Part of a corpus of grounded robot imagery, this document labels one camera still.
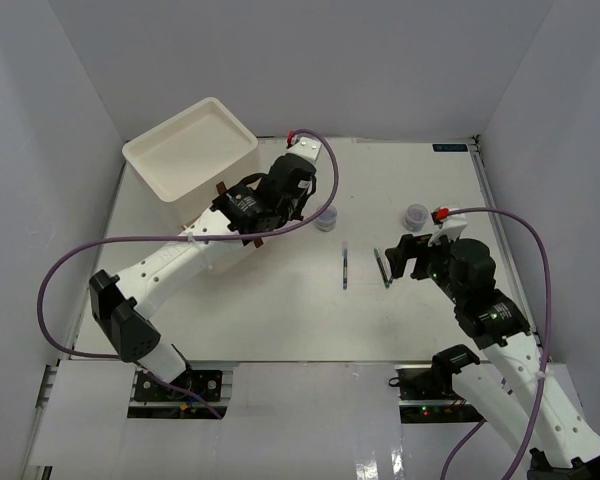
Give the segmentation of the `green gel pen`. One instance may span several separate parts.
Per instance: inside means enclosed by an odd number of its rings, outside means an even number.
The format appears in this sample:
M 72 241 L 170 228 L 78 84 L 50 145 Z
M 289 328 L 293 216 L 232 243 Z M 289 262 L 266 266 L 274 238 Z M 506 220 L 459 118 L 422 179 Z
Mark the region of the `green gel pen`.
M 374 253 L 374 258 L 376 260 L 377 266 L 379 268 L 379 272 L 380 272 L 380 275 L 382 278 L 383 285 L 386 289 L 389 289 L 390 285 L 391 285 L 391 281 L 390 281 L 390 277 L 387 272 L 386 266 L 384 264 L 382 255 L 376 247 L 373 248 L 373 253 Z

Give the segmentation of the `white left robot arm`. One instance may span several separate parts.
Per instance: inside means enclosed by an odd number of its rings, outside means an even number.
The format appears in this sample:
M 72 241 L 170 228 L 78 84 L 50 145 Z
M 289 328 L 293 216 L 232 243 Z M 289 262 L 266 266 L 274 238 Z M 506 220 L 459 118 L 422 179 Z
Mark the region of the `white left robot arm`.
M 316 189 L 316 163 L 299 153 L 278 157 L 268 172 L 251 174 L 221 192 L 177 241 L 114 275 L 100 270 L 91 277 L 95 321 L 120 359 L 151 372 L 168 398 L 185 396 L 192 377 L 151 317 L 186 282 L 244 250 L 250 235 L 301 219 Z

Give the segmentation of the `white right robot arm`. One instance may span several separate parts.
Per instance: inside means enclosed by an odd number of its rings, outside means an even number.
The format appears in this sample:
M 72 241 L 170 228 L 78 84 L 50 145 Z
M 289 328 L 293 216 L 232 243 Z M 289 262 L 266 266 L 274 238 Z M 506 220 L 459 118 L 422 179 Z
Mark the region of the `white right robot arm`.
M 397 280 L 432 280 L 454 305 L 464 344 L 436 353 L 431 384 L 467 400 L 515 451 L 530 479 L 600 479 L 600 436 L 574 407 L 548 366 L 517 305 L 496 287 L 489 248 L 475 239 L 436 241 L 406 234 L 385 252 Z

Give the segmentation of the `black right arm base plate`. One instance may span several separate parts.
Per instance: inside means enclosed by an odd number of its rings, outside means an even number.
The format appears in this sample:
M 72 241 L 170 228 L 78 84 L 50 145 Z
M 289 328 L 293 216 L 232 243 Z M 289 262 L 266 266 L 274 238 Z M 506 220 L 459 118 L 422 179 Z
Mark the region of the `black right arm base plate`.
M 452 407 L 469 404 L 466 399 L 445 387 L 430 366 L 398 366 L 388 385 L 398 390 L 399 399 L 403 402 L 433 404 L 438 401 Z

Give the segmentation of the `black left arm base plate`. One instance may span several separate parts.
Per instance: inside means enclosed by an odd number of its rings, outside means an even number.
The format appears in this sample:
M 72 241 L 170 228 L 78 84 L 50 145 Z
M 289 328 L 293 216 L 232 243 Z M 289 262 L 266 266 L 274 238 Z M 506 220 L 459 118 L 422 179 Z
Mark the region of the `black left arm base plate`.
M 132 399 L 136 402 L 177 402 L 195 401 L 195 398 L 183 393 L 183 390 L 193 392 L 207 402 L 217 402 L 221 399 L 223 384 L 221 370 L 186 370 L 171 387 L 165 387 L 155 380 L 148 372 L 140 370 L 136 375 L 136 383 Z

